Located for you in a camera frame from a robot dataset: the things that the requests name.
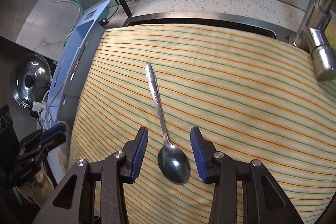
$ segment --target yellow striped cloth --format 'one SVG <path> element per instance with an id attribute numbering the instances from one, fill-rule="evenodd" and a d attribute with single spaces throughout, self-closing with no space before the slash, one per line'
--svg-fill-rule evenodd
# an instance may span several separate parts
<path id="1" fill-rule="evenodd" d="M 160 172 L 162 133 L 147 85 L 156 71 L 169 137 L 192 169 L 183 186 Z M 201 25 L 141 25 L 107 30 L 79 101 L 69 166 L 120 150 L 140 126 L 148 146 L 139 178 L 125 185 L 130 223 L 208 223 L 214 185 L 201 182 L 192 126 L 217 150 L 260 159 L 305 223 L 313 223 L 336 186 L 336 85 L 318 83 L 311 57 L 271 38 Z M 238 183 L 238 223 L 243 222 Z M 96 191 L 100 206 L 100 186 Z"/>

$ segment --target blue plastic holder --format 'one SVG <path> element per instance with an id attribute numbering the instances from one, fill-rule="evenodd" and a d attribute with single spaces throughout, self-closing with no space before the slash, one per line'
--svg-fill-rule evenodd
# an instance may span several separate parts
<path id="1" fill-rule="evenodd" d="M 47 99 L 48 128 L 73 121 L 85 80 L 105 29 L 98 23 L 107 0 L 88 10 L 78 22 L 58 61 Z"/>

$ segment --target chrome faucet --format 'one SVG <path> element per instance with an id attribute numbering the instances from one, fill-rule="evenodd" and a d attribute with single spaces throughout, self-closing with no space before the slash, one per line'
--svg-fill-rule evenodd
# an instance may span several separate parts
<path id="1" fill-rule="evenodd" d="M 333 0 L 310 0 L 298 31 L 289 38 L 291 45 L 310 53 L 318 81 L 336 79 L 336 54 L 324 33 L 331 20 L 332 3 Z"/>

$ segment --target metal spoon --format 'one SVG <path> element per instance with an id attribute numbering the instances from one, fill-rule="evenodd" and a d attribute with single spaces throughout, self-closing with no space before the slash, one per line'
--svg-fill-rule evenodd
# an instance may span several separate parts
<path id="1" fill-rule="evenodd" d="M 190 177 L 188 158 L 180 148 L 169 142 L 159 88 L 154 69 L 150 63 L 146 65 L 145 71 L 163 133 L 163 146 L 157 155 L 157 164 L 162 174 L 171 182 L 179 185 L 185 184 Z"/>

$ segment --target white cable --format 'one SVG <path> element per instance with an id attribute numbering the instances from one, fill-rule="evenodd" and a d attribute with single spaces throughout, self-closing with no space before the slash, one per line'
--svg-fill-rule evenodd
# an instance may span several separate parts
<path id="1" fill-rule="evenodd" d="M 76 26 L 76 24 L 77 24 L 78 18 L 79 18 L 80 14 L 81 14 L 81 9 L 80 9 L 79 5 L 78 5 L 76 2 L 72 1 L 72 0 L 58 0 L 58 1 L 52 1 L 52 0 L 49 0 L 49 1 L 50 1 L 50 3 L 70 2 L 70 3 L 75 4 L 75 5 L 78 7 L 78 15 L 77 15 L 77 17 L 76 17 L 75 23 L 74 23 L 73 26 L 72 26 L 71 28 L 69 28 L 69 29 L 65 32 L 65 34 L 64 34 L 64 35 L 65 35 L 65 39 L 64 39 L 64 41 L 65 41 L 65 40 L 67 40 L 68 37 L 73 33 L 74 28 L 75 28 L 75 26 Z"/>
<path id="2" fill-rule="evenodd" d="M 42 108 L 43 108 L 43 102 L 44 102 L 44 100 L 47 98 L 47 95 L 48 95 L 48 94 L 49 94 L 49 90 L 44 94 L 43 99 L 42 99 L 42 102 L 41 102 L 41 105 L 40 105 L 39 110 L 38 110 L 38 112 L 37 112 L 41 124 L 43 124 L 43 123 L 44 123 L 44 120 L 45 120 L 45 117 L 44 117 L 43 120 L 42 120 L 42 118 L 41 118 L 41 112 L 42 112 Z"/>

